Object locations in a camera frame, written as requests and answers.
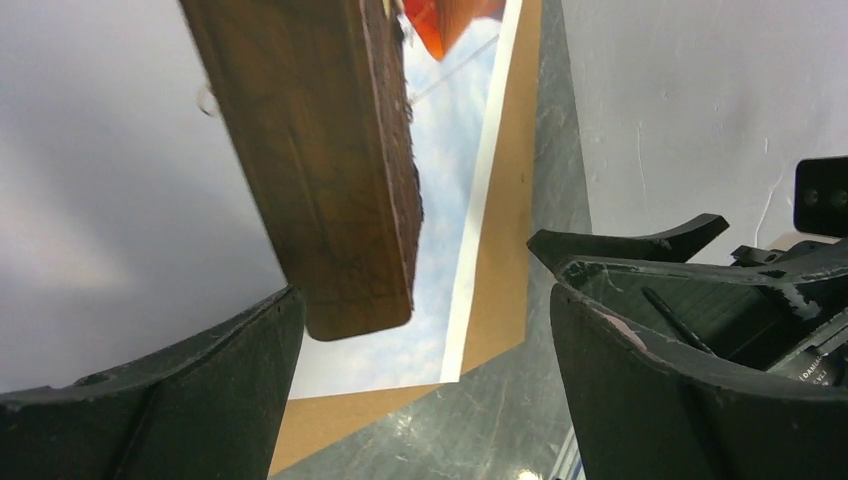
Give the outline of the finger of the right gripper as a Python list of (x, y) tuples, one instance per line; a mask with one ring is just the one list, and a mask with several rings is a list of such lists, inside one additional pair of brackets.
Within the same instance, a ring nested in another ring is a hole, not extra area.
[(723, 216), (700, 214), (670, 230), (639, 237), (541, 229), (528, 240), (527, 247), (551, 272), (575, 255), (685, 263), (728, 228)]

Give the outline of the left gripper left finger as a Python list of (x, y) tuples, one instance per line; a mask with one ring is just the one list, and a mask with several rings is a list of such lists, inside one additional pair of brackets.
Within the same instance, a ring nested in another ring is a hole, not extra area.
[(305, 325), (294, 288), (63, 388), (1, 397), (5, 479), (264, 479)]

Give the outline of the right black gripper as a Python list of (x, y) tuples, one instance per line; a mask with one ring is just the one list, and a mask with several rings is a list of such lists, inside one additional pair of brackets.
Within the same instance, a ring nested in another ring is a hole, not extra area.
[(731, 254), (736, 266), (570, 256), (559, 279), (607, 309), (716, 356), (793, 380), (847, 383), (847, 159), (795, 169), (796, 237)]

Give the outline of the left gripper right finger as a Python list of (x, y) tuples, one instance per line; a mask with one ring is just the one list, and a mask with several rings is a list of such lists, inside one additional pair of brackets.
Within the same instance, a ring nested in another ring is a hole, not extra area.
[(847, 393), (710, 356), (562, 284), (550, 322), (591, 479), (843, 479)]

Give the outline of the brown frame backing board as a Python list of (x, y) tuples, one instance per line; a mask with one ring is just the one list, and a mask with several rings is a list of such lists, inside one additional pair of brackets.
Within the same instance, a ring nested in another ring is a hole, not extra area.
[(305, 341), (272, 478), (486, 477), (510, 384), (471, 380), (525, 337), (542, 10), (508, 2), (444, 65), (408, 48), (425, 204), (413, 317)]

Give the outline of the hot air balloon photo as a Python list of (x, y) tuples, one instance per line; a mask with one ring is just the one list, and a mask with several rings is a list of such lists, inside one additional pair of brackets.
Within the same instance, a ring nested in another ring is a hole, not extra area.
[[(402, 46), (424, 222), (404, 326), (306, 339), (294, 399), (454, 382), (514, 21)], [(174, 1), (1, 5), (1, 388), (61, 388), (283, 287)]]

